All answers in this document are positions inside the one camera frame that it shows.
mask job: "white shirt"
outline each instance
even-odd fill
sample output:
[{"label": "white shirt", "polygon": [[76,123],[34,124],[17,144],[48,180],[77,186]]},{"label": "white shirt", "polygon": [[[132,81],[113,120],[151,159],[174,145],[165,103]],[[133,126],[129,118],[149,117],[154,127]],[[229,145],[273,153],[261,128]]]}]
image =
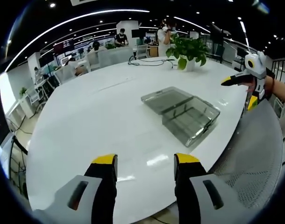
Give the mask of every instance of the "white shirt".
[{"label": "white shirt", "polygon": [[162,29],[159,29],[157,32],[157,36],[159,42],[158,55],[159,57],[166,56],[166,51],[171,47],[170,43],[164,44],[166,32],[164,32]]}]

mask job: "woman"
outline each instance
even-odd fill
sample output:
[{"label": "woman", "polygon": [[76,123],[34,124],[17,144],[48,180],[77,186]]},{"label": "woman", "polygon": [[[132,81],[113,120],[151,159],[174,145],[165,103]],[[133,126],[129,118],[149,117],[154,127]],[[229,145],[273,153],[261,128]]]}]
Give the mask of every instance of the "woman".
[{"label": "woman", "polygon": [[170,18],[166,18],[160,24],[156,33],[156,40],[158,40],[158,55],[166,56],[166,51],[171,47],[171,32],[176,28],[176,23]]}]

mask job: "potted plant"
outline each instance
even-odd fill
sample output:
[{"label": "potted plant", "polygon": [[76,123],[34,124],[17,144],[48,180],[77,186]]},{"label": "potted plant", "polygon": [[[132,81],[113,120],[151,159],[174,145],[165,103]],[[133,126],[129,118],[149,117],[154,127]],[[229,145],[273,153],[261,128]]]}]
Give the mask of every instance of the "potted plant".
[{"label": "potted plant", "polygon": [[175,56],[178,61],[178,69],[192,71],[196,62],[201,62],[201,66],[206,64],[206,53],[208,52],[206,45],[201,39],[173,37],[174,47],[166,51],[168,57]]},{"label": "potted plant", "polygon": [[105,47],[106,47],[107,50],[110,50],[110,49],[114,49],[115,45],[113,45],[111,43],[108,43]]},{"label": "potted plant", "polygon": [[23,97],[23,95],[26,93],[27,89],[25,87],[22,87],[20,90],[20,96]]}]

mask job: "cable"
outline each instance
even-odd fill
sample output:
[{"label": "cable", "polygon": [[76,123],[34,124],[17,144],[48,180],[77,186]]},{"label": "cable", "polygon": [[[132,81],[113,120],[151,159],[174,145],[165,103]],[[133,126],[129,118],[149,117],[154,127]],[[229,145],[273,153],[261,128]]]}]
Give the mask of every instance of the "cable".
[{"label": "cable", "polygon": [[22,130],[21,128],[19,128],[16,124],[14,124],[9,118],[7,118],[7,120],[9,120],[11,123],[12,123],[12,125],[14,125],[16,128],[17,128],[17,130],[20,130],[20,131],[22,131],[23,133],[25,133],[25,134],[32,134],[32,133],[30,133],[30,132],[25,132],[24,130]]},{"label": "cable", "polygon": [[170,224],[170,223],[163,222],[163,221],[161,221],[161,220],[159,220],[159,219],[155,218],[154,216],[151,216],[151,217],[152,217],[153,219],[157,220],[157,221],[158,221],[158,222],[160,222],[160,223]]},{"label": "cable", "polygon": [[174,61],[174,59],[161,59],[161,60],[155,60],[155,61],[144,61],[142,59],[138,59],[142,62],[162,62],[161,64],[139,64],[139,63],[133,63],[132,61],[133,60],[136,60],[136,57],[135,56],[131,56],[128,60],[128,64],[129,65],[135,65],[135,66],[160,66],[160,65],[163,65],[164,62],[170,62],[171,63],[171,68],[173,69],[174,68],[174,64],[172,63],[172,61]]}]

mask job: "desk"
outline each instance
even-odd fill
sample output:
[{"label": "desk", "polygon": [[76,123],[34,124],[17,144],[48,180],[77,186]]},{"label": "desk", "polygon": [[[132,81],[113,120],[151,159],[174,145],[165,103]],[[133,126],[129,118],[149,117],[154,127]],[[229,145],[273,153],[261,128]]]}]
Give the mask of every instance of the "desk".
[{"label": "desk", "polygon": [[[115,224],[136,222],[172,204],[173,155],[192,154],[208,171],[231,139],[247,95],[246,86],[221,86],[235,70],[210,60],[198,65],[194,72],[183,72],[171,69],[171,63],[120,63],[56,88],[29,145],[26,180],[32,209],[46,209],[59,188],[83,175],[94,158],[108,153],[118,154]],[[162,125],[161,116],[141,102],[141,96],[169,86],[221,111],[215,128],[198,145],[182,145]]]}]

